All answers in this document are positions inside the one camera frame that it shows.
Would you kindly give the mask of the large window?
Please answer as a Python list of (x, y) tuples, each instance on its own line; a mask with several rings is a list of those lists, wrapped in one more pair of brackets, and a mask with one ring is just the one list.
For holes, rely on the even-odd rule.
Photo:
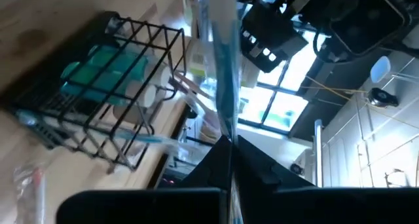
[(314, 33), (304, 31), (302, 36), (308, 41), (302, 50), (270, 73), (260, 73), (255, 87), (241, 88), (240, 123), (283, 134), (292, 129), (308, 105), (297, 90), (316, 59), (311, 47)]

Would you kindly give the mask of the orange toothbrush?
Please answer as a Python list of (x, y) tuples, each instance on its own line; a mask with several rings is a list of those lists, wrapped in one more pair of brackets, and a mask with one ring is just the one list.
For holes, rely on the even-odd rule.
[(209, 99), (209, 100), (214, 100), (214, 99), (215, 99), (215, 97), (214, 97), (214, 96), (211, 96), (211, 95), (209, 95), (208, 93), (206, 93), (206, 92), (204, 92), (203, 90), (201, 90), (201, 89), (200, 89), (200, 87), (199, 87), (196, 83), (194, 83), (193, 81), (191, 81), (190, 79), (188, 79), (186, 76), (184, 76), (184, 75), (180, 74), (180, 72), (176, 71), (176, 72), (174, 73), (174, 75), (175, 75), (176, 77), (178, 77), (179, 79), (181, 79), (183, 82), (185, 82), (185, 84), (186, 84), (186, 85), (188, 85), (188, 86), (189, 86), (189, 88), (190, 88), (192, 91), (194, 91), (194, 92), (196, 92), (196, 93), (199, 93), (199, 94), (203, 95), (203, 97), (205, 97), (205, 98), (207, 98), (207, 99)]

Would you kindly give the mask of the white wipes canister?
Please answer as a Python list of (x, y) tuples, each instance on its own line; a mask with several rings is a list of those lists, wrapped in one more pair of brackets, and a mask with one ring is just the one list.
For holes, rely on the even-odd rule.
[[(192, 38), (187, 50), (187, 71), (200, 77), (216, 79), (215, 60), (213, 58), (212, 43), (204, 43), (197, 38)], [(243, 55), (241, 63), (241, 86), (254, 88), (257, 85), (260, 70)]]

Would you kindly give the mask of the sticks cluster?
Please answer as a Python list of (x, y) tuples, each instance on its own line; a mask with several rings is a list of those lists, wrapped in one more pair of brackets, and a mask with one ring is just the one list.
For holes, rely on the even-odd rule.
[(45, 223), (46, 179), (40, 164), (29, 163), (15, 169), (16, 224)]

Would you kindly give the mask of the blue toothbrush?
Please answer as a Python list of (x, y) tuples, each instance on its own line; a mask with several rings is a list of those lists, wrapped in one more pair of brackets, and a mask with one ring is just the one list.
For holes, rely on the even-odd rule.
[(215, 106), (221, 137), (198, 165), (209, 172), (209, 184), (220, 190), (219, 222), (244, 224), (236, 185), (238, 96), (240, 89), (240, 19), (236, 0), (197, 0), (200, 39), (205, 59), (215, 69)]
[[(64, 119), (59, 121), (59, 119), (52, 116), (53, 113), (56, 113), (56, 111), (49, 110), (46, 112), (46, 115), (39, 115), (29, 110), (18, 109), (16, 111), (16, 116), (24, 124), (30, 126), (33, 126), (35, 124), (45, 124), (47, 126), (59, 128), (63, 131), (69, 132), (78, 132), (84, 129), (82, 120), (87, 119), (86, 115), (69, 113), (64, 117)], [(110, 134), (116, 139), (150, 143), (157, 147), (163, 147), (165, 148), (165, 150), (177, 151), (180, 148), (180, 143), (177, 140), (165, 138), (162, 136), (140, 134), (124, 126), (122, 128), (116, 129), (116, 131), (112, 133), (112, 127), (113, 125), (110, 122), (104, 122), (94, 119), (93, 125), (88, 125), (86, 129), (93, 130), (95, 133), (100, 134), (102, 136)]]

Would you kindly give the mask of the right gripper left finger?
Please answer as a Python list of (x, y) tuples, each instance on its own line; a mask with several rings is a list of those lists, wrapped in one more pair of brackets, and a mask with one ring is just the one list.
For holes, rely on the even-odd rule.
[(231, 156), (221, 136), (176, 186), (83, 191), (60, 204), (56, 224), (228, 224)]

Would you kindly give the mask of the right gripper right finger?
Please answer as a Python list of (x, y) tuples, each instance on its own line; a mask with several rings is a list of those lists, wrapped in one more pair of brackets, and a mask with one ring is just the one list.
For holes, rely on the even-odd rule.
[(319, 188), (238, 138), (246, 224), (419, 224), (418, 188)]

